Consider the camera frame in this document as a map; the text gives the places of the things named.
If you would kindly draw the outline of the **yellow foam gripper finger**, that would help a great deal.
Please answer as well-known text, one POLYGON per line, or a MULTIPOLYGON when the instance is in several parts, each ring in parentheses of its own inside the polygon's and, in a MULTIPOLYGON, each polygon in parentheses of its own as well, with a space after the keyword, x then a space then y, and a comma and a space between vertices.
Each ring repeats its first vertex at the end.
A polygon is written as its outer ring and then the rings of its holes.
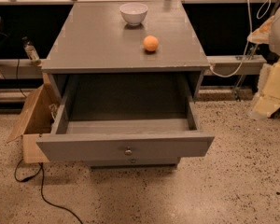
POLYGON ((251 119, 270 118, 280 108, 280 59, 273 65, 265 63, 259 73, 258 91, 254 95, 248 116, 251 119))

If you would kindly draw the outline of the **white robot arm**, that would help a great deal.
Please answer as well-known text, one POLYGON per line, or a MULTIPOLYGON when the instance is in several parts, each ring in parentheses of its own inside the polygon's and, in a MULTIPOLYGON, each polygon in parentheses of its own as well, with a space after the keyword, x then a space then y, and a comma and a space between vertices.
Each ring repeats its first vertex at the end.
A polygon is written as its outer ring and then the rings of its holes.
POLYGON ((249 117, 269 118, 280 108, 280 7, 247 40, 254 44, 268 44, 269 50, 279 56, 273 65, 264 64, 259 73, 258 92, 251 102, 249 117))

